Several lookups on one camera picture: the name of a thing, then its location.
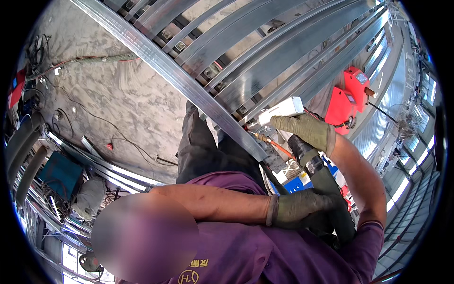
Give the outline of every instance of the purple shirt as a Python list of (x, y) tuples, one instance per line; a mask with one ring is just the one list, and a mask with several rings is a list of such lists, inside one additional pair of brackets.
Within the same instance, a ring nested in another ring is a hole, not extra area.
[[(215, 172), (188, 182), (264, 195), (248, 175)], [(384, 242), (379, 222), (366, 222), (335, 252), (308, 230), (199, 222), (200, 246), (191, 265), (169, 284), (369, 283)]]

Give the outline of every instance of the forearm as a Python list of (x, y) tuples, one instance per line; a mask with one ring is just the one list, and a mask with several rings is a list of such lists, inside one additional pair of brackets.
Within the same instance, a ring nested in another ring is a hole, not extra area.
[(372, 165), (349, 140), (339, 134), (336, 136), (336, 145), (330, 158), (345, 177), (361, 213), (358, 225), (375, 219), (385, 226), (385, 187)]
[(153, 188), (182, 204), (197, 221), (265, 224), (270, 196), (253, 195), (197, 184), (173, 184)]

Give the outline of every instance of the pant leg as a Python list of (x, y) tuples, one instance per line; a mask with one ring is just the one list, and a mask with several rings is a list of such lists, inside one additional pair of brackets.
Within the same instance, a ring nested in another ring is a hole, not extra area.
[(203, 174), (218, 171), (219, 153), (214, 137), (205, 121), (199, 118), (197, 107), (186, 103), (183, 136), (178, 147), (177, 183), (186, 183)]
[(228, 156), (230, 163), (237, 165), (238, 171), (248, 174), (266, 192), (258, 161), (244, 150), (224, 131), (217, 134), (217, 148)]

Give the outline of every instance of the concrete floor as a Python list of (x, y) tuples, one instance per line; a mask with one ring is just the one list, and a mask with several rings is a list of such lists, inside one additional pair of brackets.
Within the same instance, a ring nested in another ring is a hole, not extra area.
[[(201, 11), (205, 11), (217, 2), (217, 0), (202, 0), (183, 15), (193, 20)], [(250, 0), (238, 0), (232, 3), (203, 23), (199, 29), (207, 30), (248, 2)], [(310, 0), (278, 19), (289, 21), (298, 13), (303, 14), (322, 2), (326, 1)], [(262, 28), (265, 31), (269, 29), (268, 26)], [(43, 64), (46, 67), (77, 56), (109, 56), (130, 52), (121, 42), (67, 0), (54, 0), (42, 14), (33, 34), (43, 33), (52, 36), (49, 41), (49, 52)], [(253, 32), (231, 48), (226, 55), (233, 59), (259, 40), (258, 33)], [(361, 68), (367, 57), (368, 54), (359, 56), (352, 65)], [(303, 56), (270, 82), (261, 90), (262, 96), (272, 91), (308, 59), (308, 56)], [(47, 77), (52, 84), (64, 88), (73, 100), (82, 103), (92, 114), (116, 125), (129, 140), (142, 147), (152, 157), (158, 154), (161, 158), (177, 162), (174, 155), (181, 139), (186, 99), (141, 60), (71, 63), (60, 70), (59, 75), (51, 72)], [(335, 85), (340, 83), (341, 75), (333, 81)], [(325, 97), (329, 93), (328, 87), (308, 105), (310, 109), (317, 112), (319, 108), (323, 108)], [(82, 107), (69, 101), (63, 90), (54, 89), (50, 85), (43, 90), (46, 95), (46, 105), (42, 113), (46, 121), (52, 124), (52, 115), (57, 108), (63, 109), (71, 121), (73, 137), (71, 137), (68, 122), (66, 120), (58, 122), (60, 133), (64, 138), (82, 146), (80, 138), (85, 135), (93, 141), (96, 149), (106, 159), (138, 174), (165, 183), (175, 182), (176, 166), (159, 164), (143, 154), (147, 158), (145, 160), (133, 145), (120, 139), (122, 136), (112, 125), (89, 115)], [(105, 145), (111, 142), (112, 137), (113, 150), (110, 151)]]

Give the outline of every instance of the green work glove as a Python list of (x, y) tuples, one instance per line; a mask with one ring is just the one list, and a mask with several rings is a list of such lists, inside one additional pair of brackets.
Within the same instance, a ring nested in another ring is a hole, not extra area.
[(321, 195), (316, 192), (316, 189), (310, 188), (290, 195), (281, 195), (278, 199), (272, 198), (272, 225), (286, 229), (300, 228), (301, 221), (311, 213), (346, 206), (340, 194)]
[(276, 129), (296, 134), (312, 147), (325, 152), (328, 157), (333, 153), (336, 144), (334, 126), (310, 114), (302, 114), (298, 117), (273, 116), (271, 124)]

